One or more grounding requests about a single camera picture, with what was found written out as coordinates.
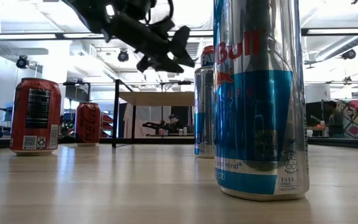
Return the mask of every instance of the red soda can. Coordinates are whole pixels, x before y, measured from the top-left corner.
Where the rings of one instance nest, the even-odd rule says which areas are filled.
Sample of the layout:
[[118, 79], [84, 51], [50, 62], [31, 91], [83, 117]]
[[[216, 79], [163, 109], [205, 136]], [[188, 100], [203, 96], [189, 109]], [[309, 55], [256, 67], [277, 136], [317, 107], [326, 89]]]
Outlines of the red soda can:
[[77, 108], [75, 141], [79, 144], [96, 145], [100, 142], [101, 111], [97, 103], [83, 102]]
[[201, 67], [214, 65], [214, 46], [207, 46], [201, 54]]
[[16, 87], [10, 150], [18, 156], [39, 156], [57, 149], [60, 108], [57, 83], [23, 78]]

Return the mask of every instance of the nutrition label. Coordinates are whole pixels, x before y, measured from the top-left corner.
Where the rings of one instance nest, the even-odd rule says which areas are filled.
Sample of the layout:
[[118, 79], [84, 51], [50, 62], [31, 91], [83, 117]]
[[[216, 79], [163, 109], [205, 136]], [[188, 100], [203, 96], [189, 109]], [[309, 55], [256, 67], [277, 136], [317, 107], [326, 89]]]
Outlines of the nutrition label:
[[29, 89], [26, 128], [47, 128], [50, 90]]

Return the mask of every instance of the barcode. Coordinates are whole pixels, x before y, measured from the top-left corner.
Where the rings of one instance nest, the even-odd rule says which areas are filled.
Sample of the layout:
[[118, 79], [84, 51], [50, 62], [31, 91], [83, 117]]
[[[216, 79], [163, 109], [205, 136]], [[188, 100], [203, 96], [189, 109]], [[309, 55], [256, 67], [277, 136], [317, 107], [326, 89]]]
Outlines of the barcode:
[[58, 147], [59, 140], [59, 126], [57, 124], [52, 124], [50, 128], [50, 149], [56, 149]]
[[304, 128], [304, 153], [306, 156], [306, 172], [309, 173], [309, 149], [308, 149], [308, 124], [306, 121], [306, 113], [303, 113], [303, 128]]
[[24, 136], [23, 149], [36, 149], [37, 136]]

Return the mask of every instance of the can lid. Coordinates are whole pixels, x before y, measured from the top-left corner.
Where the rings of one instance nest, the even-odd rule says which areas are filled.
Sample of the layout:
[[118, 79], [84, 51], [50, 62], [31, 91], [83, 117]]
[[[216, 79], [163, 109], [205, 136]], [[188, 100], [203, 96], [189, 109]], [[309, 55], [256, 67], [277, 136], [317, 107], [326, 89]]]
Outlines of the can lid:
[[215, 47], [213, 46], [213, 45], [210, 45], [210, 46], [206, 46], [206, 47], [204, 47], [204, 49], [203, 49], [203, 53], [213, 53], [214, 52], [214, 49], [215, 49]]
[[197, 68], [195, 70], [195, 74], [200, 73], [200, 72], [210, 72], [210, 71], [212, 71], [212, 72], [214, 71], [214, 67], [211, 65]]
[[98, 103], [93, 103], [93, 102], [80, 102], [79, 104], [91, 104], [91, 105], [98, 105]]
[[22, 78], [22, 79], [21, 79], [21, 81], [24, 81], [24, 80], [39, 80], [39, 81], [47, 81], [47, 82], [51, 82], [51, 83], [53, 83], [53, 84], [58, 85], [58, 83], [53, 82], [53, 81], [50, 81], [50, 80], [47, 80], [47, 79], [44, 79], [44, 78]]

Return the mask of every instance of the fluorescent light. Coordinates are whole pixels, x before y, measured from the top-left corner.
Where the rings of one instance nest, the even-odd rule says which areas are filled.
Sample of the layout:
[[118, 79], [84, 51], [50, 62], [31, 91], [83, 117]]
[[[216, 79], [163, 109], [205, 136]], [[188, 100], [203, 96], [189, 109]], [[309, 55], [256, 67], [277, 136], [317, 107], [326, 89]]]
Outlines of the fluorescent light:
[[316, 84], [327, 84], [327, 82], [308, 82], [308, 81], [305, 81], [304, 84], [316, 85]]
[[54, 34], [0, 34], [0, 40], [56, 39]]
[[115, 83], [109, 82], [109, 83], [90, 83], [92, 86], [115, 86]]
[[[169, 31], [167, 34], [170, 37], [174, 36], [176, 31]], [[214, 31], [213, 30], [192, 30], [190, 31], [190, 37], [213, 37]]]
[[84, 33], [84, 34], [63, 34], [63, 36], [65, 38], [69, 38], [69, 39], [79, 39], [79, 38], [83, 38], [83, 39], [99, 39], [99, 38], [104, 38], [103, 34], [90, 34], [90, 33]]
[[160, 85], [158, 82], [127, 82], [126, 85]]
[[106, 13], [107, 13], [109, 16], [113, 16], [113, 15], [115, 14], [115, 11], [114, 11], [114, 9], [112, 8], [112, 5], [111, 5], [111, 4], [105, 6], [105, 10], [106, 10]]
[[310, 29], [308, 35], [358, 35], [358, 28], [345, 28], [345, 29]]

